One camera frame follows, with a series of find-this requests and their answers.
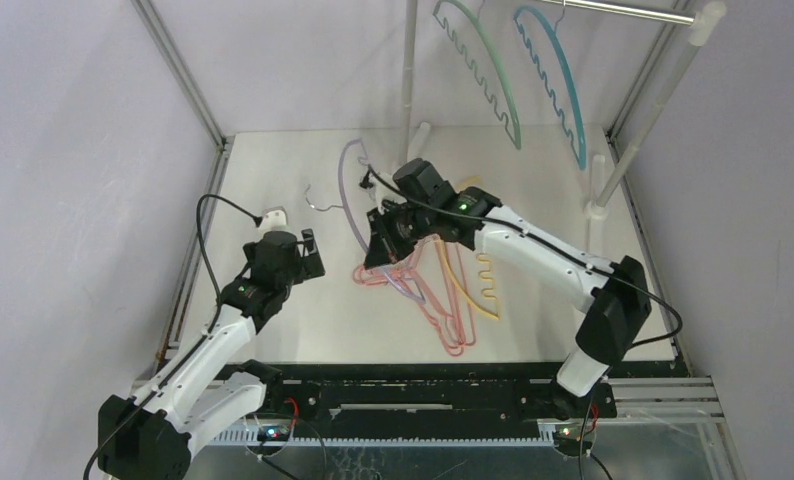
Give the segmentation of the teal wavy hanger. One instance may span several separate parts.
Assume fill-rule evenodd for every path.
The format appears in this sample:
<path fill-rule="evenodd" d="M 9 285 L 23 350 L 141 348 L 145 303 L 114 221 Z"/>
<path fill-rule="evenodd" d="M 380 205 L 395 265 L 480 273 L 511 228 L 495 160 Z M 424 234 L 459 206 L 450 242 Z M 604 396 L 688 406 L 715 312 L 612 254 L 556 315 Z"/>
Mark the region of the teal wavy hanger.
<path fill-rule="evenodd" d="M 539 54 L 538 43 L 527 32 L 526 20 L 534 20 L 542 29 L 547 45 L 552 49 L 563 82 L 563 92 L 553 87 L 546 62 Z M 580 171 L 588 166 L 587 139 L 579 96 L 566 52 L 555 27 L 536 7 L 519 6 L 512 20 L 540 84 L 550 101 L 551 109 L 559 120 L 563 136 L 567 139 L 574 162 Z"/>

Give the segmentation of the white clothes rack frame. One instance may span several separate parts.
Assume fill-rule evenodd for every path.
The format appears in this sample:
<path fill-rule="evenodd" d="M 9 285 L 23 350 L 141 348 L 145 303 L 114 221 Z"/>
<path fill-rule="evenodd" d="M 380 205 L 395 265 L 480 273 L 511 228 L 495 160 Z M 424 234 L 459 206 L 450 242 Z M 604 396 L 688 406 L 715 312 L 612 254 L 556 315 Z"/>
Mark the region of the white clothes rack frame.
<path fill-rule="evenodd" d="M 408 158 L 410 138 L 410 120 L 412 113 L 412 96 L 413 96 L 413 81 L 414 81 L 414 56 L 415 56 L 415 41 L 416 41 L 416 24 L 417 24 L 417 9 L 418 1 L 406 1 L 406 23 L 404 35 L 404 54 L 403 54 L 403 69 L 401 81 L 401 103 L 402 103 L 402 120 L 401 120 L 401 147 L 400 155 L 398 156 L 398 163 L 405 163 Z M 602 191 L 592 199 L 585 207 L 585 214 L 592 219 L 603 219 L 606 217 L 605 210 L 608 201 L 614 195 L 617 188 L 620 186 L 624 176 L 629 170 L 633 160 L 636 158 L 642 144 L 652 131 L 657 120 L 663 113 L 668 104 L 669 99 L 674 91 L 680 84 L 683 76 L 687 72 L 689 66 L 694 60 L 698 51 L 707 43 L 716 26 L 720 23 L 721 19 L 727 13 L 727 6 L 723 1 L 711 1 L 707 3 L 699 12 L 695 13 L 697 19 L 694 24 L 687 27 L 690 31 L 682 54 L 677 60 L 677 63 L 672 70 L 669 78 L 665 81 L 663 88 L 658 93 L 654 104 L 648 111 L 648 114 L 641 125 L 641 128 L 636 133 L 627 148 L 623 152 L 620 160 L 615 164 L 614 170 L 610 178 L 606 181 Z"/>

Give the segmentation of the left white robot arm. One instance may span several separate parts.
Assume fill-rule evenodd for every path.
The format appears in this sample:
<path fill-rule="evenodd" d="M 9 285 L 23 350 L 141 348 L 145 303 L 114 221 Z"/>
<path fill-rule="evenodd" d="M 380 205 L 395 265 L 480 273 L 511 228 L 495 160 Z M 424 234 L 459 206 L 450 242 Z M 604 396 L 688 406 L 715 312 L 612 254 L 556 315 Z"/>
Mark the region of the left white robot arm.
<path fill-rule="evenodd" d="M 199 334 L 146 384 L 101 405 L 89 468 L 116 479 L 182 479 L 197 454 L 240 418 L 283 409 L 281 372 L 257 360 L 240 364 L 222 386 L 210 385 L 281 311 L 292 288 L 324 276 L 325 268 L 310 229 L 269 230 L 243 251 L 244 268 L 221 290 Z"/>

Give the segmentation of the right aluminium frame post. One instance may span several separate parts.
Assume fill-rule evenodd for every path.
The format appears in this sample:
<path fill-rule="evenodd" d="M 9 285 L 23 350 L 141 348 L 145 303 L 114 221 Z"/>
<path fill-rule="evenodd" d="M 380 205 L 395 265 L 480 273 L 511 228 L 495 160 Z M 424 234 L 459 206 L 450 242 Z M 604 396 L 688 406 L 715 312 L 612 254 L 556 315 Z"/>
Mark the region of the right aluminium frame post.
<path fill-rule="evenodd" d="M 673 38 L 678 33 L 680 26 L 662 21 L 640 68 L 633 79 L 624 100 L 616 113 L 614 120 L 606 131 L 606 138 L 610 144 L 615 143 L 622 131 L 629 123 L 634 111 L 638 107 L 644 94 L 649 89 L 652 77 L 655 75 L 660 62 L 666 55 Z"/>

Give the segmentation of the left aluminium frame post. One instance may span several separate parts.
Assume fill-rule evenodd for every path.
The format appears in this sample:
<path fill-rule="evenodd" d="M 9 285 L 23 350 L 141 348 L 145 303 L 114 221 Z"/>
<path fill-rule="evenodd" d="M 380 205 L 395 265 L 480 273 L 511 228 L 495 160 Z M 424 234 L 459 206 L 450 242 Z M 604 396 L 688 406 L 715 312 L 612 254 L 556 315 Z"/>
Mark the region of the left aluminium frame post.
<path fill-rule="evenodd" d="M 215 148 L 223 150 L 227 144 L 226 136 L 223 134 L 203 92 L 198 86 L 194 75 L 188 67 L 186 60 L 181 54 L 175 39 L 167 28 L 155 3 L 150 0 L 132 0 L 131 4 L 144 24 L 196 119 L 207 133 L 211 142 L 215 145 Z"/>

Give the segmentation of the purple wavy hanger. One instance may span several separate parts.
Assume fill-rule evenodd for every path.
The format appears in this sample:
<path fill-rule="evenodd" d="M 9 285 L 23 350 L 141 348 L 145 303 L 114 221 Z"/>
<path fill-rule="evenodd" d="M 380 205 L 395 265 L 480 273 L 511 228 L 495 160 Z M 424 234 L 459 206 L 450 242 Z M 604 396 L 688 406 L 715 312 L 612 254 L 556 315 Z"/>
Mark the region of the purple wavy hanger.
<path fill-rule="evenodd" d="M 345 218 L 347 220 L 348 226 L 350 227 L 351 233 L 355 237 L 355 240 L 358 243 L 361 251 L 363 253 L 367 253 L 369 251 L 369 242 L 364 239 L 364 237 L 362 235 L 362 232 L 360 230 L 360 227 L 358 225 L 358 222 L 355 220 L 355 217 L 354 217 L 354 214 L 353 214 L 353 211 L 352 211 L 352 207 L 351 207 L 351 204 L 350 204 L 350 201 L 349 201 L 349 198 L 348 198 L 347 183 L 346 183 L 346 178 L 345 178 L 345 163 L 346 163 L 346 159 L 347 159 L 349 150 L 352 147 L 355 147 L 355 146 L 360 146 L 361 147 L 361 151 L 362 151 L 361 155 L 357 157 L 357 162 L 361 166 L 364 166 L 364 167 L 368 167 L 370 165 L 370 161 L 369 161 L 369 158 L 368 158 L 368 155 L 367 155 L 367 150 L 366 150 L 364 141 L 363 141 L 363 139 L 361 137 L 348 141 L 342 147 L 341 153 L 339 155 L 339 160 L 338 160 L 338 163 L 337 163 L 337 170 L 336 170 L 336 176 L 337 176 L 336 184 L 337 184 L 337 188 L 338 188 L 338 194 L 339 194 L 340 202 L 339 203 L 332 203 L 332 204 L 329 204 L 327 206 L 318 206 L 318 205 L 316 205 L 309 198 L 309 192 L 310 192 L 311 187 L 312 187 L 311 184 L 307 184 L 306 185 L 306 187 L 304 189 L 304 193 L 303 193 L 303 199 L 304 199 L 305 203 L 308 205 L 308 207 L 310 209 L 312 209 L 312 210 L 314 210 L 316 212 L 319 212 L 319 213 L 325 213 L 325 212 L 328 212 L 330 210 L 335 210 L 335 209 L 341 210 L 344 213 L 344 215 L 345 215 Z M 426 297 L 425 297 L 425 295 L 423 293 L 415 293 L 408 286 L 402 286 L 398 282 L 397 278 L 394 275 L 391 274 L 390 270 L 379 268 L 379 269 L 375 269 L 375 272 L 377 274 L 379 274 L 381 277 L 383 277 L 386 280 L 386 283 L 388 285 L 390 285 L 394 290 L 396 290 L 402 296 L 408 298 L 409 300 L 415 302 L 418 305 L 425 305 L 426 304 Z"/>

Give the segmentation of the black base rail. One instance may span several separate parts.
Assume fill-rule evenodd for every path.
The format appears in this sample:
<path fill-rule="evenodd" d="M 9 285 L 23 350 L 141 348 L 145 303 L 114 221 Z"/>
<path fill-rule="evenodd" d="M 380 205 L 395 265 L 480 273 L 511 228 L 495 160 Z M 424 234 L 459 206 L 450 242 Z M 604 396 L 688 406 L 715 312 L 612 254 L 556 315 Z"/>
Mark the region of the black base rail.
<path fill-rule="evenodd" d="M 541 424 L 593 428 L 618 416 L 612 387 L 583 398 L 554 385 L 557 362 L 277 364 L 278 383 L 247 419 L 296 416 L 299 436 L 325 440 L 503 441 Z"/>

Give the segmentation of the aluminium frame post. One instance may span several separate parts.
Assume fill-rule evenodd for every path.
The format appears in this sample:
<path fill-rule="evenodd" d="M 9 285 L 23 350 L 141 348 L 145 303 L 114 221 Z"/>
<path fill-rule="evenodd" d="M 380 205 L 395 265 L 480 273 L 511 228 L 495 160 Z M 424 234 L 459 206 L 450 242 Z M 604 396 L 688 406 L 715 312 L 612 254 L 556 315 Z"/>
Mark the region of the aluminium frame post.
<path fill-rule="evenodd" d="M 227 144 L 226 136 L 223 134 L 203 92 L 198 86 L 194 75 L 188 67 L 186 60 L 181 54 L 175 39 L 167 28 L 155 3 L 150 0 L 132 0 L 131 4 L 144 24 L 196 119 L 207 133 L 211 142 L 215 145 L 215 148 L 223 150 Z"/>
<path fill-rule="evenodd" d="M 606 131 L 606 138 L 610 144 L 615 143 L 622 131 L 629 123 L 634 111 L 638 107 L 644 94 L 649 89 L 652 77 L 655 75 L 660 62 L 666 55 L 673 38 L 678 33 L 680 26 L 662 21 L 640 68 L 633 79 L 624 100 L 616 113 L 614 120 Z"/>

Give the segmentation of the metal hanging rod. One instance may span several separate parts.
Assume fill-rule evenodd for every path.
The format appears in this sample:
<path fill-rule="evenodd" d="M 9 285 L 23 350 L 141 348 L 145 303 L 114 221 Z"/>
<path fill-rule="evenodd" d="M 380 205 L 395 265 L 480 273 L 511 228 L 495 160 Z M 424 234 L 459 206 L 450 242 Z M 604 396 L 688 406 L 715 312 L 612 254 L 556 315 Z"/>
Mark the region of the metal hanging rod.
<path fill-rule="evenodd" d="M 649 21 L 691 26 L 697 19 L 695 13 L 684 13 L 670 9 L 638 6 L 616 1 L 591 0 L 541 0 L 542 3 L 559 5 L 563 8 L 577 8 L 614 15 L 627 16 Z"/>

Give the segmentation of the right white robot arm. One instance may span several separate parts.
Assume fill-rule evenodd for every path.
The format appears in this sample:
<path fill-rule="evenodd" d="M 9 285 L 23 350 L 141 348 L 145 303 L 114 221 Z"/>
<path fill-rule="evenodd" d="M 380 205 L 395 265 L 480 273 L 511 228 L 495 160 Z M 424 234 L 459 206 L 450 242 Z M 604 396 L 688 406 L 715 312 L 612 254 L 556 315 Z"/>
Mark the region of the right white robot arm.
<path fill-rule="evenodd" d="M 625 256 L 614 262 L 580 250 L 480 187 L 456 190 L 429 161 L 411 160 L 391 179 L 369 168 L 362 185 L 380 196 L 367 213 L 366 269 L 395 265 L 421 241 L 436 237 L 519 268 L 583 314 L 550 391 L 562 415 L 578 415 L 589 405 L 593 387 L 633 348 L 652 312 L 638 260 Z"/>

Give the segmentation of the green wavy hanger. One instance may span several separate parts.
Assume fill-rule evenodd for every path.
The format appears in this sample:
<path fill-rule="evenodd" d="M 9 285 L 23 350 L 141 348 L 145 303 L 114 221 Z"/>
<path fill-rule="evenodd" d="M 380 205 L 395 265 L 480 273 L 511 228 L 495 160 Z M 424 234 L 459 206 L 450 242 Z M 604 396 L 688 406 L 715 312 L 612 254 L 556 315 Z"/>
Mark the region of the green wavy hanger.
<path fill-rule="evenodd" d="M 479 41 L 482 53 L 471 50 L 465 32 L 460 30 L 456 23 L 446 15 L 450 10 L 458 12 L 465 19 L 466 24 Z M 523 146 L 521 122 L 508 74 L 496 46 L 481 20 L 463 2 L 449 0 L 437 1 L 432 16 L 445 32 L 458 57 L 470 72 L 472 81 L 480 89 L 483 98 L 502 125 L 510 143 L 516 150 L 521 150 Z"/>

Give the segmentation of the yellow wavy hanger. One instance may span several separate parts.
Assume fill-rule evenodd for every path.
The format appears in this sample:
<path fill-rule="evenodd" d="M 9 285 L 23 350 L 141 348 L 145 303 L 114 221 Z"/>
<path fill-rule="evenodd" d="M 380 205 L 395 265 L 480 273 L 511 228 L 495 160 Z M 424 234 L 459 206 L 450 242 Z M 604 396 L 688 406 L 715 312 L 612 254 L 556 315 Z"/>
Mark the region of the yellow wavy hanger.
<path fill-rule="evenodd" d="M 487 268 L 485 270 L 481 270 L 477 273 L 477 277 L 479 280 L 488 283 L 488 286 L 480 291 L 482 297 L 485 300 L 489 300 L 494 304 L 495 309 L 489 310 L 486 309 L 484 306 L 479 304 L 477 301 L 469 293 L 467 287 L 468 283 L 465 278 L 459 280 L 450 264 L 449 260 L 449 251 L 447 249 L 446 243 L 441 240 L 437 239 L 434 241 L 436 245 L 436 250 L 439 256 L 439 261 L 442 266 L 442 271 L 446 276 L 449 284 L 455 289 L 455 291 L 462 297 L 462 299 L 467 303 L 468 307 L 476 313 L 479 313 L 486 317 L 487 319 L 493 322 L 499 322 L 500 318 L 500 304 L 499 299 L 496 296 L 496 282 L 494 277 L 493 271 L 493 261 L 486 255 L 486 254 L 477 254 L 476 260 L 478 263 L 486 265 Z"/>

